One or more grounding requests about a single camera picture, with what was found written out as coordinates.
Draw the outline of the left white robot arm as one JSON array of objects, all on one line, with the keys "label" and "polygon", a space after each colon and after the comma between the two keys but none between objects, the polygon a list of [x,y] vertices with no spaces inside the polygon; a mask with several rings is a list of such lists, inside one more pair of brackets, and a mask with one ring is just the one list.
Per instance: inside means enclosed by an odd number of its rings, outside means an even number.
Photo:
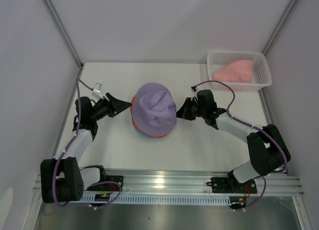
[{"label": "left white robot arm", "polygon": [[94,104],[89,97],[79,97],[75,107],[77,114],[69,142],[53,158],[43,160],[40,165],[41,194],[46,204],[55,203],[62,207],[68,202],[81,200],[84,191],[119,192],[122,189],[122,177],[109,177],[102,165],[80,168],[78,162],[97,136],[97,122],[106,116],[117,116],[129,109],[131,103],[106,93]]}]

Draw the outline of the orange bucket hat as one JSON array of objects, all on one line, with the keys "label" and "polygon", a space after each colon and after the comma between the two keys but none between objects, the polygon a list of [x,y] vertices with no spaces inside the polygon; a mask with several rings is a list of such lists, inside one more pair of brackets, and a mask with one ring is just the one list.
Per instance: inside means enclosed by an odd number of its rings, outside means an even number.
[{"label": "orange bucket hat", "polygon": [[[140,131],[142,131],[142,130],[138,127],[138,125],[135,123],[135,121],[134,121],[134,119],[133,119],[133,105],[134,105],[134,101],[135,101],[135,96],[133,96],[133,98],[132,98],[132,100],[131,100],[132,106],[130,107],[130,113],[131,113],[132,124],[133,124],[134,126],[136,126]],[[166,137],[166,136],[169,135],[169,134],[170,134],[170,132],[168,132],[167,134],[164,134],[164,135],[151,135],[151,136],[153,136],[153,137],[155,137],[155,138],[163,138],[163,137]]]}]

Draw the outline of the purple bucket hat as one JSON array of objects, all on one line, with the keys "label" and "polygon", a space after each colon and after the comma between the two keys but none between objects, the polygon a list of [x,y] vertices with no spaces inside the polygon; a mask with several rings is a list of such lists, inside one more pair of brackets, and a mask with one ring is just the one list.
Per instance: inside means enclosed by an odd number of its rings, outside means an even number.
[{"label": "purple bucket hat", "polygon": [[138,127],[151,135],[164,135],[176,126],[176,104],[167,87],[146,83],[135,94],[133,119]]}]

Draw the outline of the blue bucket hat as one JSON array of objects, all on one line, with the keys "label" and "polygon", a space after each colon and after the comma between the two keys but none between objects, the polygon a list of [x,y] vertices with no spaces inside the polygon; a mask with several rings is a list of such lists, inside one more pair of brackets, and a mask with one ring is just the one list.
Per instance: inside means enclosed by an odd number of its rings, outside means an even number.
[{"label": "blue bucket hat", "polygon": [[148,137],[148,138],[155,138],[155,137],[153,137],[153,136],[151,136],[151,135],[148,135],[148,134],[143,133],[143,132],[140,131],[136,126],[133,125],[133,127],[134,127],[134,129],[135,129],[141,136]]}]

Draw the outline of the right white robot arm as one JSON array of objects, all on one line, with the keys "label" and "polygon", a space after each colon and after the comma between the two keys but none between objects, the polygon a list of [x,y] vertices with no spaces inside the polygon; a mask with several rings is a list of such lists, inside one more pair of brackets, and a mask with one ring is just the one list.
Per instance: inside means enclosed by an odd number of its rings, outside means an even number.
[{"label": "right white robot arm", "polygon": [[200,117],[208,126],[227,132],[247,144],[249,161],[230,171],[226,178],[213,177],[207,183],[215,193],[243,193],[245,188],[251,187],[255,178],[266,176],[278,168],[285,170],[291,160],[275,125],[257,126],[232,116],[229,110],[217,106],[211,90],[202,90],[195,97],[186,98],[176,116],[190,121]]}]

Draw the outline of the pink bucket hat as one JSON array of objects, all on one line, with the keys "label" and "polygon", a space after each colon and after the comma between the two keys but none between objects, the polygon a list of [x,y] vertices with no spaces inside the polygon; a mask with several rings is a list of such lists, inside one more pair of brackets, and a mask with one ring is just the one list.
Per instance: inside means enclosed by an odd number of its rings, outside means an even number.
[{"label": "pink bucket hat", "polygon": [[251,83],[253,79],[253,60],[238,60],[217,70],[212,79],[227,83]]}]

